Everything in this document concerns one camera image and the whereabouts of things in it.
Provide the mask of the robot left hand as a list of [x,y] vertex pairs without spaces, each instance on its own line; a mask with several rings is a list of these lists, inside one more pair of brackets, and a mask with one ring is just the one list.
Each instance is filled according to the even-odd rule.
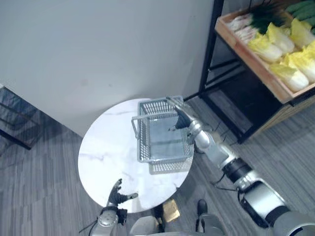
[[121,194],[119,190],[121,189],[122,179],[118,179],[111,189],[108,197],[107,207],[117,207],[119,204],[124,203],[128,200],[135,199],[138,197],[138,193],[132,194]]

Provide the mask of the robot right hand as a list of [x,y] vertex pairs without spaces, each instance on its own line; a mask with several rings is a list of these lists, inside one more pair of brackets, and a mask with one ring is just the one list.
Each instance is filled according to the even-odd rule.
[[178,120],[174,126],[175,129],[187,128],[194,120],[198,119],[196,112],[189,104],[168,96],[166,99],[178,114]]

